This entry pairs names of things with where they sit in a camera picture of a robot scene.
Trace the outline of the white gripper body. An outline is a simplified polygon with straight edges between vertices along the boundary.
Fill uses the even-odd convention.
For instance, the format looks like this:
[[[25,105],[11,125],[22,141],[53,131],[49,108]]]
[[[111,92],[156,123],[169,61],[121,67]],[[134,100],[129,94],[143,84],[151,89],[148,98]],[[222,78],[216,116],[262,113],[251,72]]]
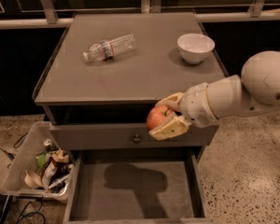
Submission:
[[[189,88],[180,101],[181,114],[193,126],[205,128],[217,125],[217,118],[207,100],[207,83]]]

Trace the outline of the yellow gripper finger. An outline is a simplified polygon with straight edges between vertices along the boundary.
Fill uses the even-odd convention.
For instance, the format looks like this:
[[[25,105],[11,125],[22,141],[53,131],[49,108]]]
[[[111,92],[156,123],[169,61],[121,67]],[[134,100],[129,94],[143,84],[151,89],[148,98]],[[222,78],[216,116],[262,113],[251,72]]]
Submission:
[[[174,111],[180,112],[180,102],[184,96],[183,92],[177,92],[167,96],[156,103],[156,106],[165,105]]]
[[[164,123],[153,130],[149,130],[148,133],[153,138],[160,141],[186,133],[190,125],[191,122],[186,120],[184,116],[178,116],[175,112],[172,112]]]

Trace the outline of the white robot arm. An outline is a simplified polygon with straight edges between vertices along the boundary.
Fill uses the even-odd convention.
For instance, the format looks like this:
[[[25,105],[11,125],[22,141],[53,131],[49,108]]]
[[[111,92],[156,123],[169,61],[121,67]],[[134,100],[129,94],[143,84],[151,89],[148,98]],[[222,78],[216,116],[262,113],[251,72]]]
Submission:
[[[148,133],[165,140],[191,126],[216,125],[227,116],[253,117],[280,109],[280,50],[250,57],[239,76],[202,83],[160,101],[147,116]]]

